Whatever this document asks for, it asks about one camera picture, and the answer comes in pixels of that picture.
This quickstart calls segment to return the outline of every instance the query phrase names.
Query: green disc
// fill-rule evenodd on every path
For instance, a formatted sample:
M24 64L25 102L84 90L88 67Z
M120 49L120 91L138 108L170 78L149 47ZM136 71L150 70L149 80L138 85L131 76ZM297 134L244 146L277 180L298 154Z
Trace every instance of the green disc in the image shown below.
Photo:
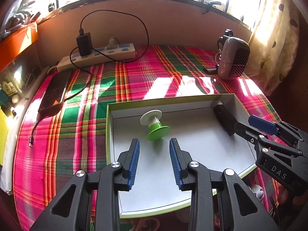
M169 133L169 131L170 131L169 126L162 126L162 127L156 128L147 135L147 139L149 141L158 140L166 136Z

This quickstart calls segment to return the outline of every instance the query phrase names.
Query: shallow box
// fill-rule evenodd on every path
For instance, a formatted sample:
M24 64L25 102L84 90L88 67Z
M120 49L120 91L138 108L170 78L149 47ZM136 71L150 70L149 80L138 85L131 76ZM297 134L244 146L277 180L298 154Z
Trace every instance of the shallow box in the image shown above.
M119 192L121 218L152 216L190 205L191 191L181 192L175 183L169 154L169 140L173 137L182 150L208 169L222 172L231 168L243 178L256 167L253 145L236 134L228 136L215 117L212 106L219 99L238 121L248 123L249 114L234 94L171 97L107 106L107 164L128 150L133 138L140 141L135 184L130 192ZM140 124L140 117L154 109L162 111L160 121L171 130L160 140L148 141L149 128Z

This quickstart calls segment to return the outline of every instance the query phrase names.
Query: orange shelf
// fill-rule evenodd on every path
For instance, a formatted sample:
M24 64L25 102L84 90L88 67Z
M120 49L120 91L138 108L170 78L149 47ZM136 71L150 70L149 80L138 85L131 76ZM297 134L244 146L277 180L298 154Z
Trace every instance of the orange shelf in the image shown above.
M37 24L32 22L0 43L0 71L38 38Z

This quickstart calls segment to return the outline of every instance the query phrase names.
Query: power strip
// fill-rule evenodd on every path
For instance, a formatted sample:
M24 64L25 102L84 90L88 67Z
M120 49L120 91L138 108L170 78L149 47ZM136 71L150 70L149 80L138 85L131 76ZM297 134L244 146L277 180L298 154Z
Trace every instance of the power strip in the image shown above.
M102 47L97 50L118 61L134 59L136 56L135 47L132 43L117 45L116 49L107 49L107 47ZM111 60L93 50L92 53L87 56L80 56L79 53L73 54L72 61L76 66L83 68L86 66L109 62ZM75 68L76 67L70 62L69 56L63 57L57 65L59 72Z

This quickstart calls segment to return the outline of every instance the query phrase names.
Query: mesh grille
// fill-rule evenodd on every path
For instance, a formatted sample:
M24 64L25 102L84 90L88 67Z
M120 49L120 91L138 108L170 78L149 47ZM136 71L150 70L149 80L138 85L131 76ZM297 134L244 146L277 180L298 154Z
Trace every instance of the mesh grille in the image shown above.
M240 77L246 67L250 51L247 49L238 49L235 53L232 67L229 72L230 78Z

